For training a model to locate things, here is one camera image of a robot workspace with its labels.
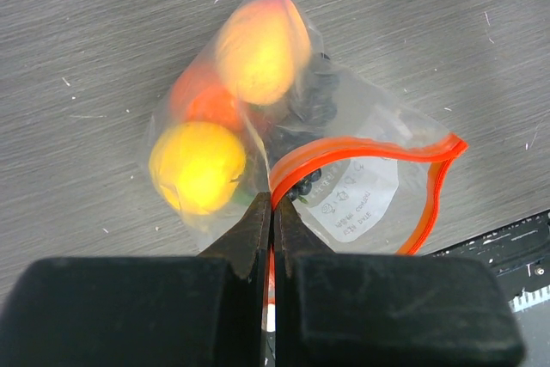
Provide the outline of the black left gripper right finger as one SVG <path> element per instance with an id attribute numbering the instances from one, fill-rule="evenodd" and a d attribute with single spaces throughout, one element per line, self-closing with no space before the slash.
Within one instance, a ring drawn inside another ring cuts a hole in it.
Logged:
<path id="1" fill-rule="evenodd" d="M 517 366 L 526 346 L 477 260 L 337 254 L 282 201 L 272 221 L 279 366 Z"/>

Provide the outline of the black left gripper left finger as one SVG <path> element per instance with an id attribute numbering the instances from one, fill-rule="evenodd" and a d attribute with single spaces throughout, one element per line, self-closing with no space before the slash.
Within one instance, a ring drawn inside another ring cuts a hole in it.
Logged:
<path id="1" fill-rule="evenodd" d="M 49 257 L 1 313 L 4 366 L 261 366 L 268 193 L 196 256 Z"/>

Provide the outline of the yellow lemon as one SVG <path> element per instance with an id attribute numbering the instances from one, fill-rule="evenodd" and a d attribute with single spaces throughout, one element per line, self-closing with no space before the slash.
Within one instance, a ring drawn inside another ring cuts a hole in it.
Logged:
<path id="1" fill-rule="evenodd" d="M 148 168 L 156 190 L 172 208 L 206 216 L 228 204 L 246 163 L 245 147 L 232 131 L 190 121 L 162 133 Z"/>

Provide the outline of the dark grape bunch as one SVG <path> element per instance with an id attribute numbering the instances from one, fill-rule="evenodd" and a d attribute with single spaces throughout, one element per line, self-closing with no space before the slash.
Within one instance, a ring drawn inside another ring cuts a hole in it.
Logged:
<path id="1" fill-rule="evenodd" d="M 265 136 L 267 162 L 272 168 L 293 150 L 325 137 L 327 125 L 335 118 L 333 93 L 339 77 L 324 52 L 313 55 L 302 73 L 302 89 L 286 99 L 287 114 L 274 122 Z"/>

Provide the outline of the clear zip bag orange zipper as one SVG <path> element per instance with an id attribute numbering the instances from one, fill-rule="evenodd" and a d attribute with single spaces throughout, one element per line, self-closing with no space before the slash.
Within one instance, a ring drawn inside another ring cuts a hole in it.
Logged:
<path id="1" fill-rule="evenodd" d="M 244 0 L 236 9 L 251 1 Z M 311 60 L 316 53 L 326 53 L 323 39 L 296 8 L 308 29 Z M 217 73 L 215 43 L 221 28 L 191 63 L 209 62 Z M 259 131 L 244 115 L 245 129 L 233 133 L 247 153 L 245 171 L 228 204 L 206 216 L 176 211 L 151 180 L 148 162 L 158 138 L 169 127 L 190 122 L 171 115 L 168 98 L 173 86 L 160 100 L 145 130 L 140 160 L 152 186 L 179 215 L 200 250 L 232 228 L 261 193 L 269 194 L 272 211 L 290 201 L 302 222 L 335 252 L 366 253 L 374 234 L 396 236 L 398 254 L 415 254 L 423 246 L 437 221 L 445 177 L 467 143 L 430 116 L 331 61 L 339 77 L 333 93 L 337 114 L 325 137 L 293 150 L 272 168 L 268 165 L 265 136 L 287 114 L 290 93 L 302 89 L 307 64 L 279 101 L 269 106 L 246 102 L 268 119 L 268 129 Z"/>

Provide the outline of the orange tangerine with leaf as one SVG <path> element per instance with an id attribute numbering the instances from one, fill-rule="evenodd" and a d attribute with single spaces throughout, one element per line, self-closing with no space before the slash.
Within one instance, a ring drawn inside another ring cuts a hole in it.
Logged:
<path id="1" fill-rule="evenodd" d="M 205 121 L 233 132 L 245 129 L 245 117 L 259 131 L 268 129 L 268 119 L 246 102 L 239 102 L 221 83 L 209 62 L 193 62 L 177 78 L 168 98 L 172 117 L 180 122 Z"/>

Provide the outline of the orange fruit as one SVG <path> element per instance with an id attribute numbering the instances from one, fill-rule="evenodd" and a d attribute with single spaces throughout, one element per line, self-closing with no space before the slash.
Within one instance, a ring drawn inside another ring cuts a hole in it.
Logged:
<path id="1" fill-rule="evenodd" d="M 279 101 L 309 63 L 308 29 L 291 0 L 252 0 L 237 9 L 215 43 L 225 88 L 257 106 Z"/>

